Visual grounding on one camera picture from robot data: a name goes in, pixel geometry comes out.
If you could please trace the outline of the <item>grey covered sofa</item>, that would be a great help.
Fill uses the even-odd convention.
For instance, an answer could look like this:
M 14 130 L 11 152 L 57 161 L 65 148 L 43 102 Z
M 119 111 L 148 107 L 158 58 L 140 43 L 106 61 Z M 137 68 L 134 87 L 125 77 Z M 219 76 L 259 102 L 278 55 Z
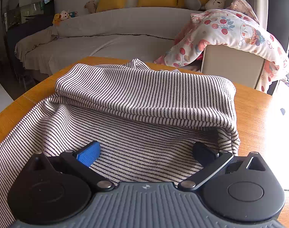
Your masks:
M 15 56 L 26 69 L 49 76 L 88 56 L 153 62 L 174 45 L 191 14 L 134 7 L 82 15 L 23 38 Z

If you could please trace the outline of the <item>yellow plush toy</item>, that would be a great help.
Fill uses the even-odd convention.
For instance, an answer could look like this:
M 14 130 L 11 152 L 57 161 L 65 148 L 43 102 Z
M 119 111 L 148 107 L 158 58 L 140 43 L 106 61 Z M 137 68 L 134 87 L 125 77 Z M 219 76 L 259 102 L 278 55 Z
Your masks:
M 54 15 L 53 25 L 59 26 L 61 21 L 67 20 L 70 18 L 70 14 L 66 11 L 62 11 L 61 13 L 57 13 Z

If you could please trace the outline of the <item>striped beige knit garment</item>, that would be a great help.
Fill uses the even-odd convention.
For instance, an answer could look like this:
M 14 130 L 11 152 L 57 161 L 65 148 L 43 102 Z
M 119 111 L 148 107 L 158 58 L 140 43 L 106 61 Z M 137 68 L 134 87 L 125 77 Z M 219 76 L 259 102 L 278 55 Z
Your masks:
M 198 172 L 195 142 L 238 153 L 235 86 L 226 78 L 125 65 L 75 65 L 0 143 L 0 227 L 9 188 L 37 151 L 58 156 L 92 141 L 91 169 L 119 182 L 179 183 Z

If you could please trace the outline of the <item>floral cherry print blanket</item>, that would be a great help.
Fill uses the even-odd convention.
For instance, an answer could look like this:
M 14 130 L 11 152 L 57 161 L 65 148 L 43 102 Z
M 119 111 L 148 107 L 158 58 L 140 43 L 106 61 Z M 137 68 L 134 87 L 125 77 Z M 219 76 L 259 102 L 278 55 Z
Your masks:
M 246 0 L 233 0 L 226 9 L 193 13 L 174 45 L 157 58 L 156 64 L 184 67 L 195 61 L 208 45 L 224 45 L 265 60 L 258 91 L 267 92 L 272 82 L 289 72 L 289 58 L 277 38 L 264 29 Z

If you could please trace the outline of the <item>beige cardboard box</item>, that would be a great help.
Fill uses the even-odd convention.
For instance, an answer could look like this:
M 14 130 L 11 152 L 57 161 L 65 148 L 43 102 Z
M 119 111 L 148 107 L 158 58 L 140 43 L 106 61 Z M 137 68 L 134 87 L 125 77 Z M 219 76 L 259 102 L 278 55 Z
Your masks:
M 204 50 L 201 72 L 216 75 L 255 89 L 265 59 L 224 45 L 209 45 Z

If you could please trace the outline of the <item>brown teddy bear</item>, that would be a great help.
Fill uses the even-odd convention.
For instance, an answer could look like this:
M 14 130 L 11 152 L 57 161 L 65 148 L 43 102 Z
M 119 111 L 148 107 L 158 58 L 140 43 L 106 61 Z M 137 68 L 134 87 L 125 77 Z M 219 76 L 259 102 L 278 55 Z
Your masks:
M 96 12 L 96 1 L 90 0 L 85 5 L 84 8 L 88 10 L 88 13 L 95 13 Z

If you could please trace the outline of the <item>yellow cushion left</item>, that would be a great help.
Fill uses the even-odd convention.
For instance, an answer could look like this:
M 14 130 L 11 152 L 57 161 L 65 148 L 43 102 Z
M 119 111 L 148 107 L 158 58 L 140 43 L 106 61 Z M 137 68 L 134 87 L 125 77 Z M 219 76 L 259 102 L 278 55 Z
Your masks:
M 99 0 L 96 12 L 103 12 L 125 7 L 127 0 Z

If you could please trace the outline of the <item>white bear plush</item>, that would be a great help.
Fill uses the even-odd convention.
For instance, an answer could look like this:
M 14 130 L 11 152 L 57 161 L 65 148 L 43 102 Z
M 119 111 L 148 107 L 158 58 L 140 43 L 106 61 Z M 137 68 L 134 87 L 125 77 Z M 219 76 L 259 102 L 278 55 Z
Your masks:
M 223 9 L 226 0 L 209 0 L 205 4 L 205 10 L 209 9 Z

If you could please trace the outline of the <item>black glass cabinet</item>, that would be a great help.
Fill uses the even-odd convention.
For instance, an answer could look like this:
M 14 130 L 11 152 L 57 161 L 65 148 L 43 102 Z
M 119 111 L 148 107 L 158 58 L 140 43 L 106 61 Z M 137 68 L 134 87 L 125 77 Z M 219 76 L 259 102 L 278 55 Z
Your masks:
M 3 39 L 7 54 L 12 54 L 21 39 L 52 24 L 54 0 L 1 0 Z

